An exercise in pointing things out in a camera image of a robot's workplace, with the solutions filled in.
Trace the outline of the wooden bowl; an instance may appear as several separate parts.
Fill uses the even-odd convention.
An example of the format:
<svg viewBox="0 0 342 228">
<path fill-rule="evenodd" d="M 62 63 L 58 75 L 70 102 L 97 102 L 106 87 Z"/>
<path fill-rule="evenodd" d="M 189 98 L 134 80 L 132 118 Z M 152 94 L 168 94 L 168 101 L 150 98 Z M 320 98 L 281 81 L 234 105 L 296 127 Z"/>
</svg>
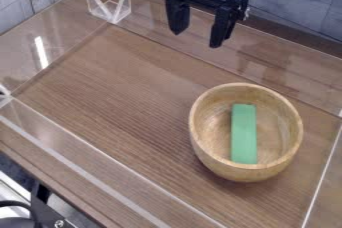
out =
<svg viewBox="0 0 342 228">
<path fill-rule="evenodd" d="M 189 129 L 202 164 L 237 182 L 277 176 L 304 140 L 304 122 L 295 105 L 279 92 L 250 83 L 209 89 L 192 107 Z"/>
</svg>

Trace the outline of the clear acrylic corner bracket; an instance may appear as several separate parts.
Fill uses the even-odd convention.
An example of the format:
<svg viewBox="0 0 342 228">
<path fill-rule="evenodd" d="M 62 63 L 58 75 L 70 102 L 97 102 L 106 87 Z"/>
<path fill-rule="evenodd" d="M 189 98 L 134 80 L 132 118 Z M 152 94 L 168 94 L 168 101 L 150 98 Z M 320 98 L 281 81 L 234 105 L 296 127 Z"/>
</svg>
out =
<svg viewBox="0 0 342 228">
<path fill-rule="evenodd" d="M 132 14 L 132 0 L 87 0 L 87 6 L 91 15 L 112 24 L 118 24 Z"/>
</svg>

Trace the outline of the green stick block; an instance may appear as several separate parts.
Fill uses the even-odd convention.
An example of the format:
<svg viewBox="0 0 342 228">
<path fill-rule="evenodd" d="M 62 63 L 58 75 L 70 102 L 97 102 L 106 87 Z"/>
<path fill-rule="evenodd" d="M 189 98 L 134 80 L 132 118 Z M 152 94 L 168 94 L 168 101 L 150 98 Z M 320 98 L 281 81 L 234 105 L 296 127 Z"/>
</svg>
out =
<svg viewBox="0 0 342 228">
<path fill-rule="evenodd" d="M 258 162 L 257 108 L 254 105 L 233 105 L 232 161 L 242 164 Z"/>
</svg>

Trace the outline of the black table frame bracket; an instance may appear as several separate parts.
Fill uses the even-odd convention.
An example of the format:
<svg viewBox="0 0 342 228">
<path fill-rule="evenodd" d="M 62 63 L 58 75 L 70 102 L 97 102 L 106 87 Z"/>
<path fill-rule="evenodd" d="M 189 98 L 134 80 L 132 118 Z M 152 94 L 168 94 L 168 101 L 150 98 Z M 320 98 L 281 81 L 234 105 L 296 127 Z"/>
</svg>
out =
<svg viewBox="0 0 342 228">
<path fill-rule="evenodd" d="M 29 192 L 0 180 L 0 228 L 79 228 L 49 206 L 50 196 L 42 184 Z"/>
</svg>

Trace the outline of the clear acrylic tray wall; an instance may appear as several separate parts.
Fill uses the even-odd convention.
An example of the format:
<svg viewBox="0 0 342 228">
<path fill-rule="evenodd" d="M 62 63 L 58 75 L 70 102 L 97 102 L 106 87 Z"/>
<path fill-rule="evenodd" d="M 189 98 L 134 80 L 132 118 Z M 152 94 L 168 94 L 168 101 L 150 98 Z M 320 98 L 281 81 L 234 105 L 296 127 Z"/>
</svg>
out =
<svg viewBox="0 0 342 228">
<path fill-rule="evenodd" d="M 209 45 L 213 16 L 174 35 L 164 0 L 112 24 L 61 0 L 0 35 L 0 152 L 105 228 L 342 228 L 342 59 L 250 27 Z M 229 83 L 287 97 L 304 140 L 260 182 L 197 157 L 189 116 Z"/>
</svg>

